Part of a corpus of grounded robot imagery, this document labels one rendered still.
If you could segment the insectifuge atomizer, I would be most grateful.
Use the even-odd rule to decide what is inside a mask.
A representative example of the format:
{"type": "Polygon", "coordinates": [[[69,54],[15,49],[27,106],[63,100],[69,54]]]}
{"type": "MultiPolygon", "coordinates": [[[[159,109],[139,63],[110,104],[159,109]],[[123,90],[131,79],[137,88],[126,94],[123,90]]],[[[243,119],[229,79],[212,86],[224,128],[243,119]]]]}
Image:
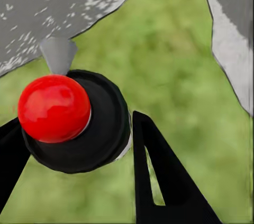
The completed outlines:
{"type": "Polygon", "coordinates": [[[78,50],[74,41],[50,37],[39,46],[51,75],[32,81],[17,106],[30,153],[66,174],[91,172],[122,158],[133,131],[119,87],[103,74],[69,70],[78,50]]]}

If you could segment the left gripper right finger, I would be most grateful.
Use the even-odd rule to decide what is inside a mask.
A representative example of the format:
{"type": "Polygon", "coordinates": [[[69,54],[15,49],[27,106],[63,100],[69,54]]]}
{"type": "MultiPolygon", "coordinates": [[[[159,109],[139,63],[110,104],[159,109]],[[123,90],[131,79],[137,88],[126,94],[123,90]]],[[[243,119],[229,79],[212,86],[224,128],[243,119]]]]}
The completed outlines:
{"type": "Polygon", "coordinates": [[[132,129],[137,224],[222,224],[153,120],[133,111],[132,129]],[[153,202],[145,146],[165,206],[153,202]]]}

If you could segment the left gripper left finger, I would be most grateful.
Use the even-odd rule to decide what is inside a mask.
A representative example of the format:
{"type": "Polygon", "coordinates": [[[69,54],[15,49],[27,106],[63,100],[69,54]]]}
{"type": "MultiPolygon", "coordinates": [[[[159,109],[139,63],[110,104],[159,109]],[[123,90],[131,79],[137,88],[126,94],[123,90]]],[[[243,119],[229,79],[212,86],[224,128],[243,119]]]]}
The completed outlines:
{"type": "Polygon", "coordinates": [[[19,118],[0,127],[0,214],[31,156],[19,118]]]}

